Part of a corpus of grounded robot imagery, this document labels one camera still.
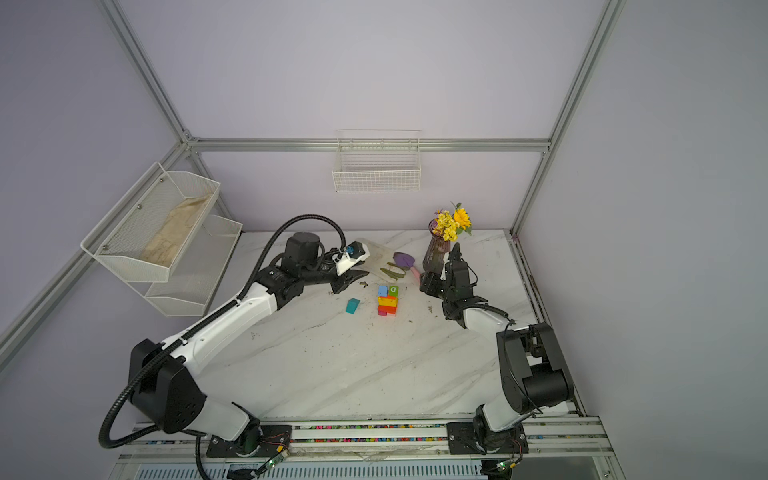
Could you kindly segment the red wood block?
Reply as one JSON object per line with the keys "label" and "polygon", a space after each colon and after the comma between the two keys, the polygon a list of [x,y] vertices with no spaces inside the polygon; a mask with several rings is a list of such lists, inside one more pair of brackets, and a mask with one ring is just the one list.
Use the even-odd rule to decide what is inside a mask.
{"label": "red wood block", "polygon": [[379,305],[378,310],[386,311],[388,315],[395,315],[397,313],[397,308],[391,306]]}

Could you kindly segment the yellow red striped block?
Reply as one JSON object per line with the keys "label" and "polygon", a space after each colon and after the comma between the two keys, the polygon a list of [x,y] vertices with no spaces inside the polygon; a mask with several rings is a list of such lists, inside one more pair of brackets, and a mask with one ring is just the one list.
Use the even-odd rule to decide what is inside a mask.
{"label": "yellow red striped block", "polygon": [[398,306],[398,298],[392,296],[379,297],[378,304],[380,306],[396,308]]}

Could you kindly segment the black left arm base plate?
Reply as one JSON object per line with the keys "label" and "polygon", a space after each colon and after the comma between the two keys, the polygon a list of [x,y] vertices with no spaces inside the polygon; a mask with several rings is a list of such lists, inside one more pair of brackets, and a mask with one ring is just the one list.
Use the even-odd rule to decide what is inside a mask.
{"label": "black left arm base plate", "polygon": [[289,448],[293,427],[288,424],[261,424],[238,440],[213,436],[206,450],[208,458],[271,458]]}

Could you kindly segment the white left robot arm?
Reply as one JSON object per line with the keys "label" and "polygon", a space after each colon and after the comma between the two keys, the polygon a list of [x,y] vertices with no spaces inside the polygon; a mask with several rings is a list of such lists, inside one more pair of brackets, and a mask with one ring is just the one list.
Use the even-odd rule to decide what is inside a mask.
{"label": "white left robot arm", "polygon": [[236,402],[205,393],[198,376],[240,335],[306,287],[327,284],[338,294],[364,277],[358,266],[369,255],[369,246],[361,241],[325,251],[317,235],[293,234],[284,252],[259,267],[243,291],[215,312],[163,342],[145,340],[134,347],[130,379],[136,385],[129,401],[155,431],[212,435],[253,446],[262,434],[259,420]]}

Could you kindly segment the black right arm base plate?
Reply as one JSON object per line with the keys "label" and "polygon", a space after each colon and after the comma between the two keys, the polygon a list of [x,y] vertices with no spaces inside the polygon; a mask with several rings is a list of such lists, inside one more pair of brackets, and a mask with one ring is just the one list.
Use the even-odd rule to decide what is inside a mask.
{"label": "black right arm base plate", "polygon": [[473,422],[450,422],[446,430],[451,455],[524,455],[529,452],[527,434],[522,424],[493,432]]}

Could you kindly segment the teal wood block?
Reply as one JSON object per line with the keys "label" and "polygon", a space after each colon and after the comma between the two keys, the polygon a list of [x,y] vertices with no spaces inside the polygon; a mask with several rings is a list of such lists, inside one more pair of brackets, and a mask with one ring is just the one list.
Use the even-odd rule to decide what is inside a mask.
{"label": "teal wood block", "polygon": [[345,309],[345,311],[346,311],[348,314],[351,314],[351,315],[353,315],[353,314],[355,314],[355,313],[356,313],[356,311],[357,311],[357,309],[358,309],[359,305],[360,305],[360,300],[359,300],[359,299],[356,299],[356,298],[351,298],[351,299],[349,299],[349,300],[348,300],[348,302],[347,302],[347,305],[346,305],[346,309]]}

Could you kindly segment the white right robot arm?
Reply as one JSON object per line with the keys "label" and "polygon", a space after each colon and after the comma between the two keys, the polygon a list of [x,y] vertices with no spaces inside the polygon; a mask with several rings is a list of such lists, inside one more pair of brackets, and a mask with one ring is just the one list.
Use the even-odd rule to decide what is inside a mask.
{"label": "white right robot arm", "polygon": [[441,300],[447,320],[497,352],[501,394],[479,406],[472,422],[472,449],[487,454],[499,451],[525,419],[572,400],[575,386],[554,329],[546,323],[517,327],[507,312],[474,293],[473,275],[455,244],[441,274],[421,275],[420,290]]}

